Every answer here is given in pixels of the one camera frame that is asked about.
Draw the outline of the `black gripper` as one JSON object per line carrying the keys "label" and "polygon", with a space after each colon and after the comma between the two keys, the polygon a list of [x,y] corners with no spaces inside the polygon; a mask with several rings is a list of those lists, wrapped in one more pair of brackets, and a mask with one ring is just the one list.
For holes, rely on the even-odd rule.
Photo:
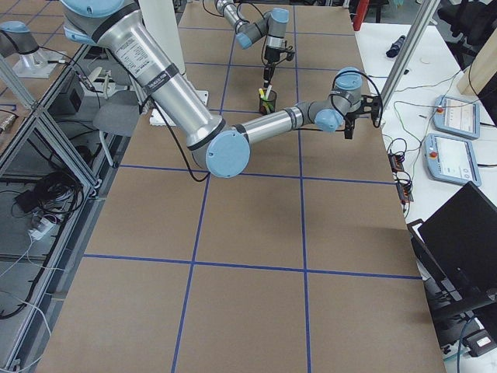
{"label": "black gripper", "polygon": [[358,113],[352,112],[347,113],[345,116],[345,127],[344,127],[344,138],[345,139],[353,139],[353,132],[355,129],[355,121],[359,117]]}
{"label": "black gripper", "polygon": [[265,66],[263,69],[263,87],[268,88],[276,70],[276,64],[280,62],[283,49],[279,47],[266,46],[264,49]]}

